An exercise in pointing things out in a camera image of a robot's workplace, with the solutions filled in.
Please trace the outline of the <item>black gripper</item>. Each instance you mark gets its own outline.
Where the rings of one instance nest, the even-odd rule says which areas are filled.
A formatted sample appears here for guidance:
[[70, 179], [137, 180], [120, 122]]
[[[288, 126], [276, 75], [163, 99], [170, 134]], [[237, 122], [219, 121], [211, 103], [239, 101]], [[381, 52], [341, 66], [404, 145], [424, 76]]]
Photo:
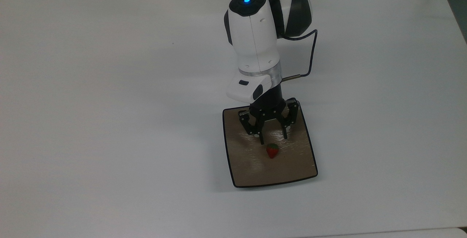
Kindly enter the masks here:
[[[282, 112], [287, 107], [287, 116]], [[295, 124], [297, 120], [300, 104], [297, 99], [284, 100], [282, 96], [282, 87], [277, 85], [250, 105], [248, 110], [239, 111], [239, 121], [248, 135], [259, 138], [261, 145], [264, 145], [263, 127], [265, 120], [276, 119], [281, 125], [282, 135], [287, 139], [287, 128]], [[250, 118], [255, 118], [255, 123], [250, 123]]]

